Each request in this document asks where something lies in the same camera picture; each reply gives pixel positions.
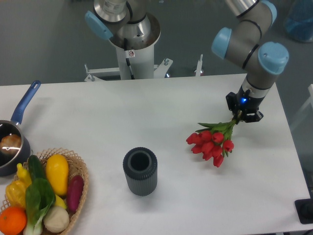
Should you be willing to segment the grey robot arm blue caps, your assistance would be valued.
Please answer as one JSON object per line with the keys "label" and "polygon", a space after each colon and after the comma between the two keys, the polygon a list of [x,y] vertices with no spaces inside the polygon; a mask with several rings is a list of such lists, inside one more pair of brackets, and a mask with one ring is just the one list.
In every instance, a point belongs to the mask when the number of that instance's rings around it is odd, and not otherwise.
{"label": "grey robot arm blue caps", "polygon": [[[288,50],[279,43],[259,45],[273,25],[277,11],[267,0],[228,0],[239,20],[235,29],[222,28],[211,49],[218,57],[246,71],[237,93],[226,101],[236,122],[257,122],[263,118],[259,106],[289,60]],[[160,37],[158,20],[147,12],[144,0],[96,0],[85,14],[91,31],[116,49],[123,80],[164,77],[170,62],[154,65],[154,45]]]}

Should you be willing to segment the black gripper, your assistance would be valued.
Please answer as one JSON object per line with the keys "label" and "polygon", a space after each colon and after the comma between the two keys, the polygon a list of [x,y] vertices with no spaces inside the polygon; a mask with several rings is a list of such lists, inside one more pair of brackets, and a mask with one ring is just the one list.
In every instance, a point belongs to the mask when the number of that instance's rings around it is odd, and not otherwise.
{"label": "black gripper", "polygon": [[233,120],[236,122],[259,122],[264,115],[259,111],[262,98],[254,98],[250,92],[230,92],[226,96],[229,110],[233,114]]}

